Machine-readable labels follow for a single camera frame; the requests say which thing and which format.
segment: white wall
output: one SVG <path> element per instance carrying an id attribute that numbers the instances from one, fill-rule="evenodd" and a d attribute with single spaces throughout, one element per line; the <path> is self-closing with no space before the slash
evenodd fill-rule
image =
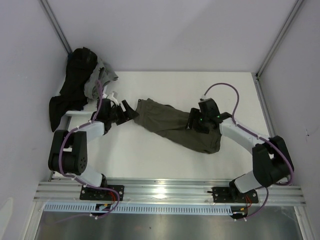
<path id="1" fill-rule="evenodd" d="M 18 240 L 38 182 L 49 176 L 48 104 L 66 53 L 36 0 L 0 1 L 0 32 L 0 208 L 13 198 L 3 239 Z"/>
<path id="2" fill-rule="evenodd" d="M 256 72 L 295 0 L 50 0 L 117 71 Z"/>
<path id="3" fill-rule="evenodd" d="M 307 0 L 262 75 L 276 131 L 283 136 L 315 229 L 320 228 L 320 1 Z"/>

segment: olive green pants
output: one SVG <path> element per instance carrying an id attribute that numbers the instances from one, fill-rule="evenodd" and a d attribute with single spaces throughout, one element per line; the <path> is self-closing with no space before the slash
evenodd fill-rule
<path id="1" fill-rule="evenodd" d="M 210 130 L 209 134 L 186 129 L 188 112 L 150 98 L 139 99 L 136 111 L 139 116 L 134 122 L 152 133 L 200 153 L 213 154 L 220 150 L 221 134 L 218 129 Z"/>

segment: black garment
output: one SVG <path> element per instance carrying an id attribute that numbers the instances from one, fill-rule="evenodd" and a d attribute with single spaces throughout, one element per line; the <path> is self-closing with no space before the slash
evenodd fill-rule
<path id="1" fill-rule="evenodd" d="M 97 65 L 97 55 L 87 48 L 77 48 L 68 59 L 65 81 L 60 96 L 54 96 L 49 102 L 51 130 L 54 132 L 62 116 L 69 110 L 83 110 L 88 99 L 84 86 Z"/>

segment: white table surface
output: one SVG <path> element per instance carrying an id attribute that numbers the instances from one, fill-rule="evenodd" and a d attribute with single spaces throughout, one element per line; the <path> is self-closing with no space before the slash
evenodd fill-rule
<path id="1" fill-rule="evenodd" d="M 240 94 L 236 118 L 251 129 L 268 134 L 251 73 L 248 72 L 117 72 L 107 93 L 118 92 L 119 102 L 127 100 L 136 109 L 138 99 L 151 98 L 189 112 L 198 108 L 207 88 L 224 82 Z M 221 112 L 231 113 L 235 92 L 227 86 L 210 90 Z M 94 111 L 94 102 L 85 111 Z M 73 116 L 69 129 L 88 121 L 88 116 Z M 91 141 L 88 163 L 107 178 L 152 179 L 233 179 L 252 170 L 252 156 L 236 142 L 221 138 L 220 151 L 204 154 L 192 151 L 151 133 L 134 123 L 112 126 L 108 134 Z"/>

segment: red wire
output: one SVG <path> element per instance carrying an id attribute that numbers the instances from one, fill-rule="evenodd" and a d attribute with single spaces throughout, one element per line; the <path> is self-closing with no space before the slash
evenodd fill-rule
<path id="1" fill-rule="evenodd" d="M 247 195 L 245 195 L 245 209 L 246 209 L 246 214 L 248 214 L 248 199 L 247 199 Z"/>
<path id="2" fill-rule="evenodd" d="M 252 201 L 251 201 L 250 197 L 248 197 L 247 195 L 245 195 L 245 201 L 247 202 L 247 200 L 248 200 L 249 203 L 250 203 L 250 206 L 248 206 L 247 208 L 250 208 L 251 205 L 252 205 Z"/>
<path id="3" fill-rule="evenodd" d="M 116 201 L 116 196 L 115 196 L 115 194 L 114 194 L 112 191 L 109 192 L 109 194 L 111 195 L 111 199 L 112 199 L 112 203 L 111 203 L 111 204 L 114 204 L 115 201 Z"/>

